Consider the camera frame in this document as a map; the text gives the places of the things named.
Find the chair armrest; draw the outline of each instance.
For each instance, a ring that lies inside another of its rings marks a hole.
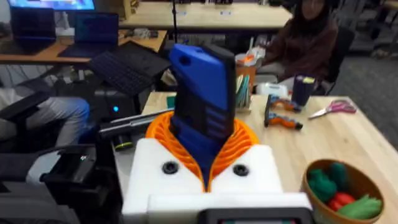
[[[37,105],[50,97],[49,93],[37,92],[27,96],[0,111],[0,118],[13,123],[32,116],[38,109]]]

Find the laptop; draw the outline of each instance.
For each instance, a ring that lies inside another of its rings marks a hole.
[[[77,12],[75,43],[59,57],[92,58],[118,46],[119,15],[102,12]]]
[[[53,9],[11,7],[12,40],[2,41],[0,54],[35,55],[56,40]]]

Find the monitor stand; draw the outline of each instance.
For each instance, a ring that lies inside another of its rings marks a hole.
[[[57,36],[67,36],[71,37],[75,35],[75,28],[70,27],[69,25],[69,20],[68,20],[68,14],[66,12],[60,12],[61,13],[61,20],[62,25],[60,27],[55,28],[55,33]]]

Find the green stuffed toy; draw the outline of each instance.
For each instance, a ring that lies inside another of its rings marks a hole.
[[[381,205],[380,200],[365,195],[356,202],[341,207],[337,213],[347,218],[366,220],[380,214]]]
[[[325,203],[335,196],[337,186],[322,170],[314,169],[308,174],[308,184],[319,200]]]
[[[336,186],[339,192],[347,192],[349,190],[348,175],[346,166],[340,162],[334,162],[329,168],[329,177]]]

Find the wooden table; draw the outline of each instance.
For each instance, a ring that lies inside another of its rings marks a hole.
[[[174,93],[151,93],[142,114],[166,109],[166,96],[170,95]],[[261,144],[269,145],[273,149],[286,192],[299,190],[304,170],[312,161],[338,159],[359,168],[379,186],[386,200],[386,210],[377,223],[397,223],[396,150],[360,110],[356,114],[335,113],[311,121],[307,119],[312,113],[328,106],[335,98],[337,97],[311,97],[305,109],[298,114],[280,108],[273,110],[302,122],[304,127],[301,131],[293,131],[283,126],[263,127],[267,96],[253,96],[251,113],[237,114],[236,117],[257,134]],[[115,156],[121,188],[125,194],[132,150],[116,152]]]
[[[141,44],[145,47],[154,49],[156,52],[159,51],[167,31],[160,30],[158,38],[154,39],[137,39],[133,37],[121,38],[119,45],[126,43],[127,41],[133,40],[134,42]],[[1,64],[43,64],[43,65],[54,65],[54,64],[67,64],[75,65],[79,63],[86,63],[90,58],[71,58],[71,57],[58,57],[57,55],[65,50],[68,45],[72,44],[73,40],[71,37],[59,37],[57,41],[50,47],[47,47],[37,55],[5,55],[0,54]]]
[[[257,3],[178,4],[177,27],[179,31],[224,32],[226,30],[251,30],[266,32],[278,30],[292,17],[283,7],[260,6]],[[120,24],[121,27],[174,28],[171,2],[140,2],[136,13]]]

